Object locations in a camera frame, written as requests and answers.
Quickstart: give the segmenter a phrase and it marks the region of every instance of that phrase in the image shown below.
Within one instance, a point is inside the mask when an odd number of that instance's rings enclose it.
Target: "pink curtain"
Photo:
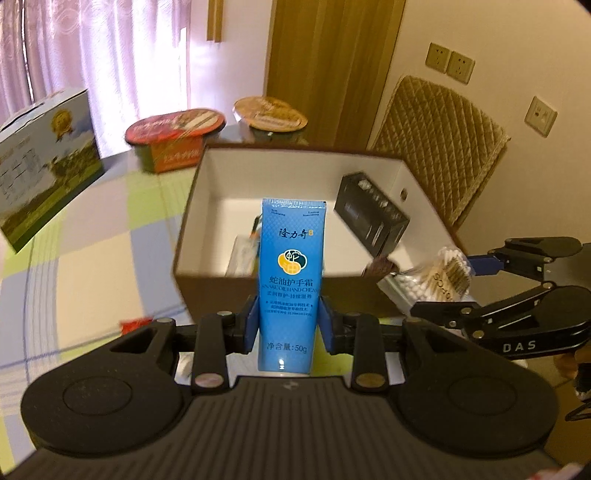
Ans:
[[[0,0],[0,125],[30,105],[22,55],[21,0]]]
[[[35,100],[87,87],[103,156],[136,120],[187,108],[190,0],[23,1]]]

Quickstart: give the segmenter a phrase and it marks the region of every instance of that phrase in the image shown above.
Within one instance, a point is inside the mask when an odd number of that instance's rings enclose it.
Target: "chair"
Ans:
[[[399,155],[454,230],[510,137],[457,92],[410,75],[398,82],[373,150]]]

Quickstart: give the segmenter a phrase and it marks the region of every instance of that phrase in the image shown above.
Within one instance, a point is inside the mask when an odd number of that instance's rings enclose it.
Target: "hand cream tube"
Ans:
[[[259,370],[310,372],[325,215],[325,202],[262,202]]]

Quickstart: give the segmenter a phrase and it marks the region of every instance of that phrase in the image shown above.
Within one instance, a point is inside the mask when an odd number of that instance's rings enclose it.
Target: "wall socket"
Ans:
[[[451,51],[449,48],[445,48],[441,45],[431,42],[431,45],[429,45],[429,51],[427,52],[425,65],[437,70],[438,72],[445,73],[450,53]]]
[[[550,133],[554,120],[558,116],[558,112],[537,97],[531,101],[530,109],[527,110],[525,116],[525,123],[537,130],[544,137]]]
[[[474,70],[475,63],[474,60],[461,53],[452,51],[452,55],[449,58],[449,64],[447,65],[447,74],[450,77],[467,84],[472,76],[472,70]]]

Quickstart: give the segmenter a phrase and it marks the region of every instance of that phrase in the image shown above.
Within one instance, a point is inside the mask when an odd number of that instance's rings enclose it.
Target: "tablecloth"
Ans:
[[[132,152],[18,254],[0,242],[0,466],[33,446],[20,418],[26,386],[105,343],[120,320],[171,316],[188,323],[171,265],[194,169],[138,171]]]

